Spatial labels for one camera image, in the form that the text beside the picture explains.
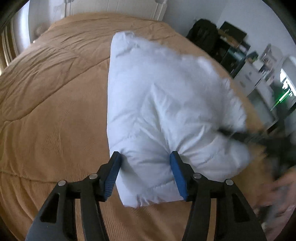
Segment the black backpack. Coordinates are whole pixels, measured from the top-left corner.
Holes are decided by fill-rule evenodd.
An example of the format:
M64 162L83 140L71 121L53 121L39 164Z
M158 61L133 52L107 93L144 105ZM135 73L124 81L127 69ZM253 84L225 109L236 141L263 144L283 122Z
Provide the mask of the black backpack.
M217 26L209 20L200 19L190 29L186 38L210 54L218 40Z

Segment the tan comforter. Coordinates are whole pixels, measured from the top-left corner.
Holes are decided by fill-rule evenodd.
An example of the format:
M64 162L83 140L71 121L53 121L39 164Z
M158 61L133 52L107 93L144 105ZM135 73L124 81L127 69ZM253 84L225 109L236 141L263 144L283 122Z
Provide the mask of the tan comforter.
M163 22L110 13L63 19L16 58L0 76L0 216L19 240L59 180L81 180L109 160L110 43L113 34L123 30L180 53L209 58ZM229 77L213 64L222 77ZM235 92L247 111L248 127L261 128L246 97ZM251 204L263 173L257 155L261 150L255 152L257 161L234 179ZM115 189L101 208L110 240L174 241L182 238L190 203L124 208ZM210 229L212 237L213 223ZM78 237L83 237L81 224Z

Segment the person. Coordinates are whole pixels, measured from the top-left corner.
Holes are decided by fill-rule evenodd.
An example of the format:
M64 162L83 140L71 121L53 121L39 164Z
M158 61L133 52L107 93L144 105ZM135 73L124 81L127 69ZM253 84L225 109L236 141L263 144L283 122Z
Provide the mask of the person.
M262 223L267 241L275 240L295 210L296 167L290 168L278 180L262 185L262 190L256 204L257 210L259 210L260 207L271 205L276 207L275 216L271 222L269 220L268 222Z
M290 168L281 178L273 183L264 184L262 192L258 198L259 206L270 206L278 200L281 195L278 190L287 187L287 193L283 197L283 202L278 208L278 214L286 212L288 208L293 208L296 204L296 167Z

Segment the white headboard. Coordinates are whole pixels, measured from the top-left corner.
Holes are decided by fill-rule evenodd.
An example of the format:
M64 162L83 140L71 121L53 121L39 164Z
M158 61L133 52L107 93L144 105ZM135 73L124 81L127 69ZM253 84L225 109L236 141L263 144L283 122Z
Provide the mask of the white headboard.
M84 12L117 12L161 21L166 0L67 0L66 16Z

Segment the pillowcase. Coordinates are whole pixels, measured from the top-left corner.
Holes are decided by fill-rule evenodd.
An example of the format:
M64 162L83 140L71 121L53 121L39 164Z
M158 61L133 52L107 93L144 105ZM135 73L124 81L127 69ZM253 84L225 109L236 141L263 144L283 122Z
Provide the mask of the pillowcase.
M116 186L125 206L182 200L169 163L172 151L208 179L245 168L248 148L217 132L245 129L240 100L204 57L178 55L158 43L116 33L108 76L110 156L123 156Z

